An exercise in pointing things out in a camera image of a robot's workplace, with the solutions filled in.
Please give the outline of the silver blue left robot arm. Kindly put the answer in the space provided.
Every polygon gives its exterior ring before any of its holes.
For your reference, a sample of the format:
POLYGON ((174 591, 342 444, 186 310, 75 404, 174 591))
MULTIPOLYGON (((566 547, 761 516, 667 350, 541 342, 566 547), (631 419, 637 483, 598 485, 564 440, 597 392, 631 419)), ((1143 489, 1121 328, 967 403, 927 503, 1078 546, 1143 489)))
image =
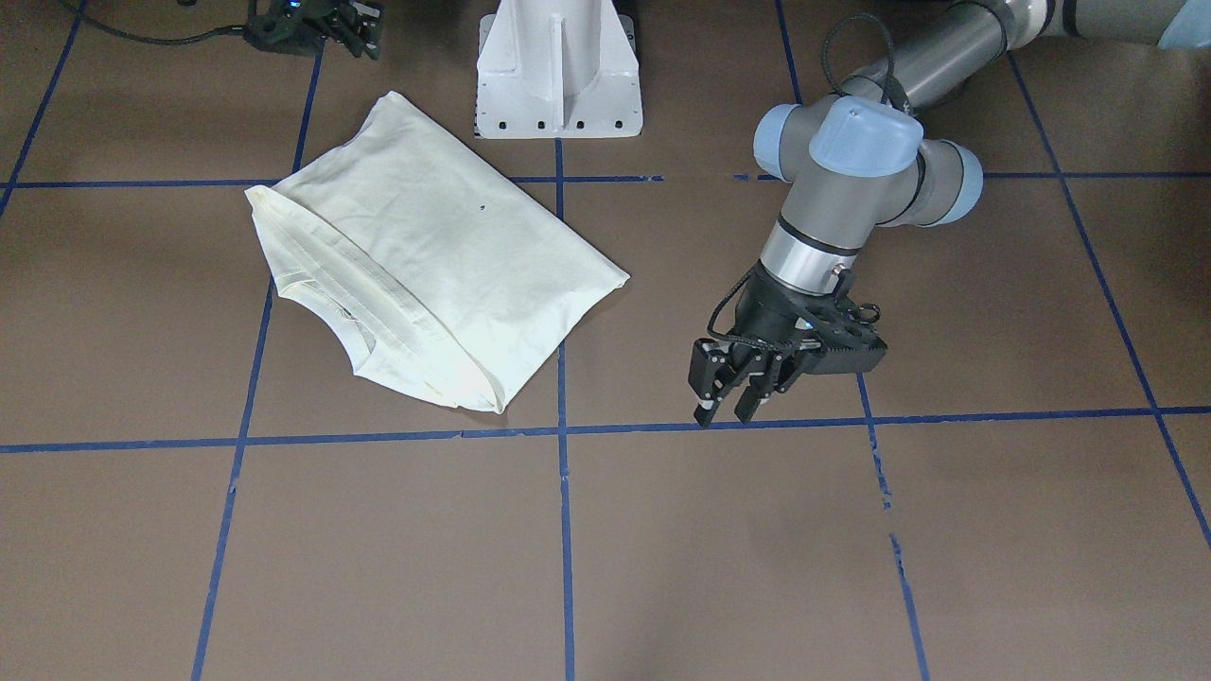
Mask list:
POLYGON ((752 420, 802 374, 865 374, 886 356, 879 307, 851 298, 853 259, 877 227, 939 227, 972 211, 985 173, 972 151, 930 141, 920 113, 985 65, 1041 36, 1209 46, 1206 1, 953 1, 926 30, 896 44, 869 13, 832 25, 821 50, 830 95, 770 109, 754 160, 790 185, 761 259, 728 293, 731 330, 693 344, 693 419, 707 428, 730 393, 752 420), (886 55, 836 78, 833 42, 848 25, 877 27, 886 55))

